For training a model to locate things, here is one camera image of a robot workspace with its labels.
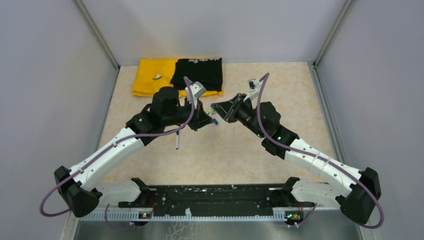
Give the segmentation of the white blue-ended marker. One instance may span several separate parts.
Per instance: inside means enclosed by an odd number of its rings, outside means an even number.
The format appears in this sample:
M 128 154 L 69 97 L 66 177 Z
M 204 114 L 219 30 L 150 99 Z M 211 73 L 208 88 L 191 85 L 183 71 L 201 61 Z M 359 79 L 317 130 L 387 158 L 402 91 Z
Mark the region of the white blue-ended marker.
M 180 145 L 180 131 L 176 132 L 176 142 L 175 142 L 175 149 L 178 150 Z

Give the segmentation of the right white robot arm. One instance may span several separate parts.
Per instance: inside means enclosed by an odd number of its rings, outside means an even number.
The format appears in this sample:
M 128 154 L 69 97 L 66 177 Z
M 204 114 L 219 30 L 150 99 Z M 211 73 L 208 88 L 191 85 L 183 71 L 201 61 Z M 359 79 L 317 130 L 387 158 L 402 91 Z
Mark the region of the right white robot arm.
M 289 178 L 281 193 L 284 204 L 311 202 L 338 208 L 348 219 L 364 227 L 374 209 L 378 209 L 380 220 L 375 227 L 382 225 L 385 215 L 379 203 L 381 186 L 375 170 L 370 167 L 360 170 L 321 153 L 281 125 L 281 115 L 269 101 L 253 108 L 252 101 L 239 93 L 210 106 L 227 123 L 240 122 L 262 138 L 261 145 L 271 155 L 297 164 L 324 180 L 320 183 Z

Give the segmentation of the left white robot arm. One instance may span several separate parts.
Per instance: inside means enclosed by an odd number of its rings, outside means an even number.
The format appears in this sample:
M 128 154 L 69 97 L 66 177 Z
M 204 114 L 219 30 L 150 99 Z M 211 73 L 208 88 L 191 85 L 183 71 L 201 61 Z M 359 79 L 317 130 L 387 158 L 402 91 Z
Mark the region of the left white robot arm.
M 199 99 L 205 92 L 200 83 L 193 83 L 185 89 L 186 97 L 181 105 L 177 89 L 162 87 L 151 103 L 127 121 L 106 145 L 71 168 L 57 168 L 54 177 L 58 193 L 74 216 L 81 218 L 107 205 L 148 207 L 152 193 L 139 178 L 107 184 L 100 184 L 100 180 L 127 157 L 164 136 L 166 127 L 188 126 L 197 131 L 212 124 L 213 119 Z

